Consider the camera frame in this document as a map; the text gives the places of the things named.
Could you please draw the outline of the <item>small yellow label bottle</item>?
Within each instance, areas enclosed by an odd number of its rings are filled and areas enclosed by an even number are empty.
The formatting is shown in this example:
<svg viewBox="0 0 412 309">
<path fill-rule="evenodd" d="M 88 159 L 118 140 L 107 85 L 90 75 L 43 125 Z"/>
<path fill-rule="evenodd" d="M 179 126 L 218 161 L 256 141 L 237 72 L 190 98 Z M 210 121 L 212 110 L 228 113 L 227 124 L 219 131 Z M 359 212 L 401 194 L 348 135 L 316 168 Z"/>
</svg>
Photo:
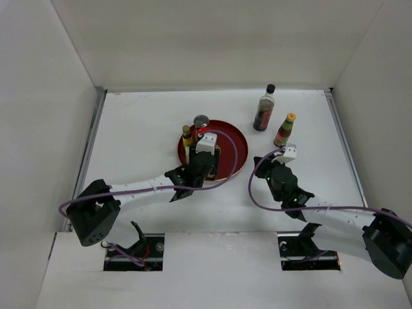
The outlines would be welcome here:
<svg viewBox="0 0 412 309">
<path fill-rule="evenodd" d="M 191 127 L 188 125 L 184 125 L 182 127 L 182 142 L 183 147 L 186 151 L 190 151 L 190 147 L 193 143 Z"/>
</svg>

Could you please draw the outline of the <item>red lid sauce jar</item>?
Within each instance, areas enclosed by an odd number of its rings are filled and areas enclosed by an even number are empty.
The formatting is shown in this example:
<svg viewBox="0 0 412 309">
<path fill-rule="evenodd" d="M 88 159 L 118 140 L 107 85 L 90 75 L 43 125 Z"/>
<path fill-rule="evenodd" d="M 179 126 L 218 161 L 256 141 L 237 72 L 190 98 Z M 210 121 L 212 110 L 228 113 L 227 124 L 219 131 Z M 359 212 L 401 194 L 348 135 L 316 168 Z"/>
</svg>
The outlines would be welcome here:
<svg viewBox="0 0 412 309">
<path fill-rule="evenodd" d="M 196 127 L 194 129 L 194 141 L 198 142 L 208 130 L 208 127 Z"/>
</svg>

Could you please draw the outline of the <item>silver cap spice shaker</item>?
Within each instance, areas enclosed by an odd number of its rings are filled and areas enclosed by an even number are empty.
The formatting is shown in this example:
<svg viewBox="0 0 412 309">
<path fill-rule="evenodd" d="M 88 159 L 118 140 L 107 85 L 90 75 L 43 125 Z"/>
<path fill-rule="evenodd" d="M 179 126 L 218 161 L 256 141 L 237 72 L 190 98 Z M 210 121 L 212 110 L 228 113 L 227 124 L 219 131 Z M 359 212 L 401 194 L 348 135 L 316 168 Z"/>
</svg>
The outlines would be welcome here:
<svg viewBox="0 0 412 309">
<path fill-rule="evenodd" d="M 193 119 L 193 124 L 196 130 L 203 129 L 209 125 L 209 118 L 206 115 L 197 115 Z"/>
</svg>

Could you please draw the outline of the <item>tall dark soy sauce bottle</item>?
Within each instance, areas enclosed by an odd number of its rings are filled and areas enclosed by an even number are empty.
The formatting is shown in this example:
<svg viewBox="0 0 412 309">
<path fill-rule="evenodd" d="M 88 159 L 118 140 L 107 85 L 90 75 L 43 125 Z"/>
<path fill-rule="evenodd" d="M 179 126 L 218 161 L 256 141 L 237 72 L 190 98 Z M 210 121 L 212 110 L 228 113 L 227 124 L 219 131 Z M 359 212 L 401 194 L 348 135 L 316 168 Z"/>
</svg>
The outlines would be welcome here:
<svg viewBox="0 0 412 309">
<path fill-rule="evenodd" d="M 268 127 L 273 108 L 275 106 L 274 92 L 276 86 L 268 84 L 266 93 L 259 99 L 257 113 L 254 118 L 253 128 L 256 131 L 265 131 Z"/>
</svg>

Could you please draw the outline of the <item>pink cap spice jar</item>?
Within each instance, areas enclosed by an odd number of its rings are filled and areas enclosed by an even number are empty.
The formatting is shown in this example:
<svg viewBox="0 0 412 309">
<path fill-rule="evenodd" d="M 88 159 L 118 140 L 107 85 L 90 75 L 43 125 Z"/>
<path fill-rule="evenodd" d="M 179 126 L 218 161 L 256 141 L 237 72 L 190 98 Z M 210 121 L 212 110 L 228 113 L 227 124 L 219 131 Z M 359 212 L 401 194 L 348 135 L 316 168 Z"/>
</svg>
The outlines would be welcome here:
<svg viewBox="0 0 412 309">
<path fill-rule="evenodd" d="M 217 172 L 216 172 L 216 171 L 211 171 L 211 172 L 207 175 L 206 180 L 213 182 L 213 181 L 216 180 L 216 175 L 217 175 Z"/>
</svg>

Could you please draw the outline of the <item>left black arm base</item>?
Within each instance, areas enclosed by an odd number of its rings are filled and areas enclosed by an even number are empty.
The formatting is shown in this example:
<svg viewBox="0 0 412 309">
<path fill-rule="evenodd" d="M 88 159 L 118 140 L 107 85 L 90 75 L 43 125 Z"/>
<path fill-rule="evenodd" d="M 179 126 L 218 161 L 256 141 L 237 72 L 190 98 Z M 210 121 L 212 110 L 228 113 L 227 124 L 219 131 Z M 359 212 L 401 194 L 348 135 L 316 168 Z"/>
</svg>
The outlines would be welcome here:
<svg viewBox="0 0 412 309">
<path fill-rule="evenodd" d="M 106 250 L 103 271 L 157 272 L 163 270 L 165 234 L 146 234 L 137 222 L 131 222 L 137 240 L 124 248 L 114 243 L 101 242 Z"/>
</svg>

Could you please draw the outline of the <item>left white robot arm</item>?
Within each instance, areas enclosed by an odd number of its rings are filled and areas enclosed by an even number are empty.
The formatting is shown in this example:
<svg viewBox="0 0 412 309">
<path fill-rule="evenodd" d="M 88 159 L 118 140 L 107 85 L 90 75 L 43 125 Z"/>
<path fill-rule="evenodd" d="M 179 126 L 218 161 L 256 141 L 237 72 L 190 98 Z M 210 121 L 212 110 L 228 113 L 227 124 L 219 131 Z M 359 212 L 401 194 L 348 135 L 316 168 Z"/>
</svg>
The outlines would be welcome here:
<svg viewBox="0 0 412 309">
<path fill-rule="evenodd" d="M 201 151 L 194 153 L 188 164 L 147 181 L 108 185 L 103 179 L 95 180 L 68 204 L 66 215 L 83 247 L 104 240 L 120 245 L 129 256 L 139 256 L 144 240 L 121 231 L 118 216 L 137 207 L 190 197 L 217 166 L 216 153 Z"/>
</svg>

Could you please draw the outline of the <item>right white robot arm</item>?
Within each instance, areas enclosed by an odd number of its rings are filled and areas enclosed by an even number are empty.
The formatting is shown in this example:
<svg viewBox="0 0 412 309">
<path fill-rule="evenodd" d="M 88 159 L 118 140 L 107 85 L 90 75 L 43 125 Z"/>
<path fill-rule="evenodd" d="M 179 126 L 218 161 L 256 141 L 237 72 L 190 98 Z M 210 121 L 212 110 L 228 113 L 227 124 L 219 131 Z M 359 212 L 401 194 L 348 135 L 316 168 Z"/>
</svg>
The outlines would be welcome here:
<svg viewBox="0 0 412 309">
<path fill-rule="evenodd" d="M 393 279 L 403 279 L 411 267 L 411 224 L 389 209 L 331 206 L 298 186 L 291 168 L 268 154 L 254 157 L 252 177 L 264 179 L 279 208 L 306 223 L 298 245 L 308 255 L 338 251 L 371 262 Z"/>
</svg>

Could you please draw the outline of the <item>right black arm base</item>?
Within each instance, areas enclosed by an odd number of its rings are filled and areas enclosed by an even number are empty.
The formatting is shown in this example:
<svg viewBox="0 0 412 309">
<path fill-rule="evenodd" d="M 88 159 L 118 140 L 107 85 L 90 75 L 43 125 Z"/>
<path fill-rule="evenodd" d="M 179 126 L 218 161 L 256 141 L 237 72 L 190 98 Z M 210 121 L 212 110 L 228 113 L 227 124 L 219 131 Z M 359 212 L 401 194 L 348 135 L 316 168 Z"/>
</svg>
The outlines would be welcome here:
<svg viewBox="0 0 412 309">
<path fill-rule="evenodd" d="M 277 234 L 281 268 L 284 271 L 341 270 L 335 251 L 320 250 L 313 242 L 318 224 L 308 223 L 300 232 Z"/>
</svg>

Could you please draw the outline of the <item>round red tray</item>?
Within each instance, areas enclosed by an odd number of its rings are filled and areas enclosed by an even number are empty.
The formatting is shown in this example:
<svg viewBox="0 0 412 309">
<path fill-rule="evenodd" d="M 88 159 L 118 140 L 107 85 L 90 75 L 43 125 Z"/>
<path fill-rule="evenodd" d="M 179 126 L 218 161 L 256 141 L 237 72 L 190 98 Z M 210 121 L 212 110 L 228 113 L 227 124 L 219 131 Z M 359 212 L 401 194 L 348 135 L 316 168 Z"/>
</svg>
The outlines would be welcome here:
<svg viewBox="0 0 412 309">
<path fill-rule="evenodd" d="M 224 132 L 234 142 L 238 153 L 238 160 L 232 175 L 238 174 L 248 158 L 248 144 L 243 133 L 236 126 L 222 120 L 210 120 L 209 127 L 213 130 Z M 221 153 L 217 173 L 214 177 L 209 178 L 210 181 L 226 179 L 232 170 L 235 159 L 235 150 L 230 140 L 221 133 L 218 133 L 217 136 L 217 146 L 220 148 Z"/>
</svg>

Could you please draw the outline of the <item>red chili sauce bottle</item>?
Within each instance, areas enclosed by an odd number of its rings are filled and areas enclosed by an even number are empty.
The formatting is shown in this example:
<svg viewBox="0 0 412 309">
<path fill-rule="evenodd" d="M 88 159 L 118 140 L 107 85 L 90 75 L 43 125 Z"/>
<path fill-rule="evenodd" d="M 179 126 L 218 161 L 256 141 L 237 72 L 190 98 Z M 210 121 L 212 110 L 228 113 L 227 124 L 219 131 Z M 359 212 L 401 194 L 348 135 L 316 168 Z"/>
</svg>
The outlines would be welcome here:
<svg viewBox="0 0 412 309">
<path fill-rule="evenodd" d="M 286 145 L 288 139 L 292 133 L 294 121 L 296 119 L 295 113 L 287 114 L 284 122 L 279 127 L 276 137 L 274 138 L 274 145 L 276 147 L 282 147 Z"/>
</svg>

